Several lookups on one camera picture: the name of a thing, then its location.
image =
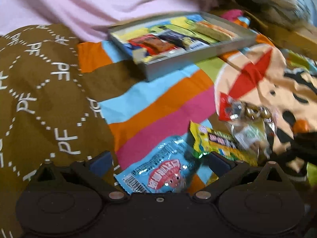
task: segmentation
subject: magenta stripe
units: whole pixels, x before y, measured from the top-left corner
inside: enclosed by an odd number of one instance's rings
[[[214,87],[212,86],[188,100],[179,110],[155,121],[129,139],[117,151],[121,168],[126,169],[141,160],[165,138],[186,133],[190,121],[202,122],[215,111]]]

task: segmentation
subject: bedsheet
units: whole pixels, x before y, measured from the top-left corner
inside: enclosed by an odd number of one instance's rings
[[[219,92],[279,109],[276,152],[289,146],[296,119],[316,129],[316,76],[286,69],[282,53],[263,36],[257,40],[148,83],[111,42],[78,44],[63,25],[27,26],[0,38],[1,232],[20,235],[15,203],[45,160],[68,165],[109,150],[113,166],[103,179],[119,188],[114,175],[166,137],[190,143],[190,120],[225,130]],[[304,165],[290,163],[294,177],[305,179]],[[215,179],[207,170],[201,166],[188,192]]]
[[[99,42],[120,20],[216,6],[217,0],[0,0],[0,36],[26,25],[63,23],[81,40]]]

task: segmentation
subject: box of snacks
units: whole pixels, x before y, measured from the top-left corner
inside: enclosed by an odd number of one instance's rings
[[[120,24],[109,38],[148,81],[256,43],[256,33],[206,12],[174,12]]]

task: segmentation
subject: open box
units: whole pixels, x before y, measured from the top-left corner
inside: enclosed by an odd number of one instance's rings
[[[111,27],[109,29],[109,38],[122,51],[132,58],[132,55],[127,51],[127,47],[119,40],[119,36],[125,35],[137,29],[149,28],[161,24],[164,25],[179,17],[194,17],[196,15],[200,15],[205,21],[213,25],[220,26],[237,34],[238,38],[230,41],[209,44],[207,47],[198,48],[196,50],[183,51],[180,54],[169,55],[168,57],[155,59],[147,63],[138,63],[137,66],[144,72],[148,81],[154,80],[175,70],[179,70],[190,64],[194,64],[226,52],[242,49],[256,43],[257,34],[253,31],[206,12],[173,12],[135,20],[126,24]]]

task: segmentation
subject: multicolored blanket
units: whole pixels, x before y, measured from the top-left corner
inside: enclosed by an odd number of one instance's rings
[[[283,152],[292,125],[316,128],[316,78],[286,69],[267,39],[242,52],[210,58],[150,83],[111,42],[81,43],[62,25],[27,26],[0,38],[0,229],[18,237],[15,203],[45,160],[69,165],[112,152],[103,179],[139,161],[190,121],[227,131],[218,121],[218,94],[279,109],[274,149]],[[304,162],[290,164],[299,173]],[[189,192],[213,178],[201,167]]]

